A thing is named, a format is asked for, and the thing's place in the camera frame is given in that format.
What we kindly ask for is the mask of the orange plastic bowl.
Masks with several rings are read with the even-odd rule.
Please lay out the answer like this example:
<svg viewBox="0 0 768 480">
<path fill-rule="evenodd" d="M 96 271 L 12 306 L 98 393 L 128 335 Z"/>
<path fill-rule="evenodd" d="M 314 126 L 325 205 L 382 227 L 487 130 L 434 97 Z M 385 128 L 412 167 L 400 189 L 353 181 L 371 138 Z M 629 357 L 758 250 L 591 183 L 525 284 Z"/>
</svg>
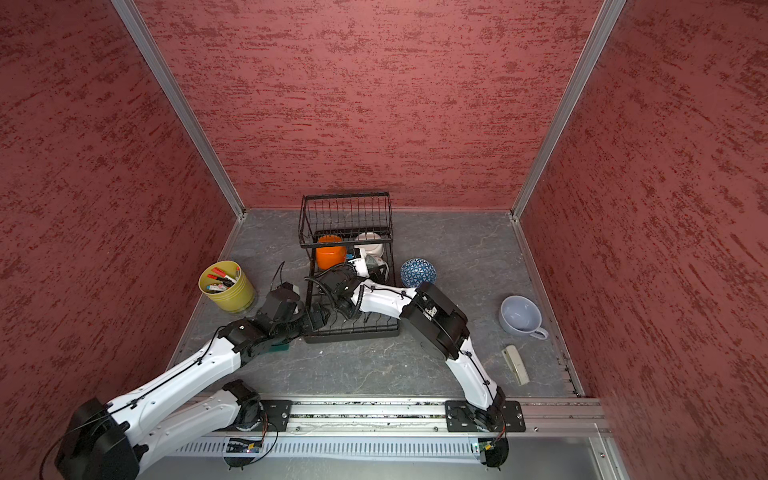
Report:
<svg viewBox="0 0 768 480">
<path fill-rule="evenodd" d="M 347 248 L 340 245 L 343 239 L 337 235 L 325 235 L 319 240 L 315 249 L 316 263 L 321 270 L 328 270 L 346 261 Z"/>
</svg>

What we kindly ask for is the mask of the black wire dish rack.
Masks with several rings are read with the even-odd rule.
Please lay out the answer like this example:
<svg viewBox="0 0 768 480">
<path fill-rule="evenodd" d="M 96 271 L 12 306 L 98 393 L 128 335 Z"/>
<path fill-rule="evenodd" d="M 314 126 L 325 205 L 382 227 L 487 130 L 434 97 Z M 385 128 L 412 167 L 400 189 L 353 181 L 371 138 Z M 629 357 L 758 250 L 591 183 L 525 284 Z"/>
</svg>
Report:
<svg viewBox="0 0 768 480">
<path fill-rule="evenodd" d="M 318 240 L 325 235 L 337 235 L 343 239 L 340 245 L 347 248 L 347 258 L 360 256 L 355 248 L 355 238 L 364 232 L 375 232 L 382 237 L 383 259 L 389 265 L 389 277 L 385 285 L 397 282 L 393 258 L 393 223 L 390 195 L 387 192 L 307 195 L 302 199 L 299 217 L 299 245 L 310 259 L 305 303 L 308 307 L 320 305 L 327 309 L 327 325 L 304 337 L 308 344 L 338 343 L 354 340 L 392 338 L 400 333 L 399 320 L 383 314 L 359 311 L 358 315 L 341 315 L 333 310 L 320 291 L 317 277 L 321 270 L 316 263 L 315 249 Z"/>
</svg>

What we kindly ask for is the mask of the white ceramic bowl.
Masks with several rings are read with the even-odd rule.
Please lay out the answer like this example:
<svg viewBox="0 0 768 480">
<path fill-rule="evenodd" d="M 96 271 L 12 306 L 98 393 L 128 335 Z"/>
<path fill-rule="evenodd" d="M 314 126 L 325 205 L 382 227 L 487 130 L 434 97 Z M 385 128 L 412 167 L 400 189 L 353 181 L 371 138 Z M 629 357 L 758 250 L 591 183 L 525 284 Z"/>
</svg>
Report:
<svg viewBox="0 0 768 480">
<path fill-rule="evenodd" d="M 355 238 L 353 245 L 355 248 L 365 251 L 367 256 L 382 258 L 384 255 L 382 237 L 375 232 L 364 232 L 359 234 Z"/>
</svg>

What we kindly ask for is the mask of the blue patterned bowl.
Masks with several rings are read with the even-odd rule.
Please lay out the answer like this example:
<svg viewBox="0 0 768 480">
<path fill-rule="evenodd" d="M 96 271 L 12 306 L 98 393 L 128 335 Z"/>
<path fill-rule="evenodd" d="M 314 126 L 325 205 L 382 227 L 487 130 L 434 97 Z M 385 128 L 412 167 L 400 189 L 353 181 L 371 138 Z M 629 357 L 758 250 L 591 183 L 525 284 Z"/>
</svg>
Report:
<svg viewBox="0 0 768 480">
<path fill-rule="evenodd" d="M 434 283 L 437 279 L 437 270 L 426 259 L 411 258 L 402 264 L 400 279 L 406 288 L 417 288 L 424 282 Z"/>
</svg>

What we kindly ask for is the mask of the grey green patterned bowl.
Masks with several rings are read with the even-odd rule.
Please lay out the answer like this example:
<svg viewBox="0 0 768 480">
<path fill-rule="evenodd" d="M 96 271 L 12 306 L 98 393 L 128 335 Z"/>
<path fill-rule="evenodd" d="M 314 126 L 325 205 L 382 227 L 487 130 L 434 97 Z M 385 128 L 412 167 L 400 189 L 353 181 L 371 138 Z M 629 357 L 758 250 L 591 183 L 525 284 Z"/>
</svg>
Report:
<svg viewBox="0 0 768 480">
<path fill-rule="evenodd" d="M 365 258 L 368 276 L 376 283 L 385 283 L 389 277 L 389 265 L 387 262 L 376 255 L 368 255 Z"/>
</svg>

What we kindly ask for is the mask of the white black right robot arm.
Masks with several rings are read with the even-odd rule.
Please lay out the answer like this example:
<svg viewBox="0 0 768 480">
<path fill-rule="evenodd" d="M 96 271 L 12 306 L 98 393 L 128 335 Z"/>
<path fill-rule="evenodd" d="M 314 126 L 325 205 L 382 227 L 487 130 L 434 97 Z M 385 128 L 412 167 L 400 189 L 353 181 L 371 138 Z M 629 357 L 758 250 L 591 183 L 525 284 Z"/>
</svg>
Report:
<svg viewBox="0 0 768 480">
<path fill-rule="evenodd" d="M 459 383 L 476 427 L 486 432 L 506 430 L 506 396 L 479 359 L 465 313 L 437 286 L 424 282 L 417 288 L 379 284 L 362 276 L 350 263 L 337 265 L 319 276 L 308 276 L 329 305 L 352 317 L 374 313 L 400 321 L 421 348 L 442 360 Z"/>
</svg>

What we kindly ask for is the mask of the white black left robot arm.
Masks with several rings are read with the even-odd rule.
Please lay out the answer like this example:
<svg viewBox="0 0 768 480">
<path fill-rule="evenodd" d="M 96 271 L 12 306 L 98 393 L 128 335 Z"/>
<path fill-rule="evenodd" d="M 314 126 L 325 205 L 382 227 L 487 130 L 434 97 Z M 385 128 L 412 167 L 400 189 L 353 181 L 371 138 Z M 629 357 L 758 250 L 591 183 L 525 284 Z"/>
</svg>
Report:
<svg viewBox="0 0 768 480">
<path fill-rule="evenodd" d="M 285 282 L 252 317 L 218 327 L 195 354 L 108 402 L 86 401 L 47 456 L 65 479 L 135 479 L 177 448 L 224 427 L 265 437 L 271 425 L 261 396 L 241 380 L 194 405 L 203 389 L 271 349 L 313 333 L 328 321 Z"/>
</svg>

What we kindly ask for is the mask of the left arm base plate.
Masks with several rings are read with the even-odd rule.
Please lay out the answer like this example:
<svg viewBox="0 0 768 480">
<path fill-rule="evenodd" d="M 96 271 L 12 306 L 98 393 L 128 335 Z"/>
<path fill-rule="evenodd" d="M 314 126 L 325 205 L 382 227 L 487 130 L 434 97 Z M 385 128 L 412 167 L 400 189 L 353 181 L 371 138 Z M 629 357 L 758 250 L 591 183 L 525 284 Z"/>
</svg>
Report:
<svg viewBox="0 0 768 480">
<path fill-rule="evenodd" d="M 263 432 L 269 427 L 284 432 L 292 407 L 290 400 L 248 400 L 241 406 L 233 425 L 243 432 Z"/>
</svg>

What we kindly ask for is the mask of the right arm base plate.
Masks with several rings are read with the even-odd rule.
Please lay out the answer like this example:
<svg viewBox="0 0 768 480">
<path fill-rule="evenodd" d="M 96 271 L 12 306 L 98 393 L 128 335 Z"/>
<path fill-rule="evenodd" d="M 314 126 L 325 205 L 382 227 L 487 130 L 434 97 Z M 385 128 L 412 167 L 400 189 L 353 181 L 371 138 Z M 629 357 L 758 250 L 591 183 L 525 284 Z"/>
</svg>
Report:
<svg viewBox="0 0 768 480">
<path fill-rule="evenodd" d="M 518 401 L 505 400 L 482 410 L 463 400 L 444 404 L 447 430 L 451 433 L 522 433 L 526 424 Z"/>
</svg>

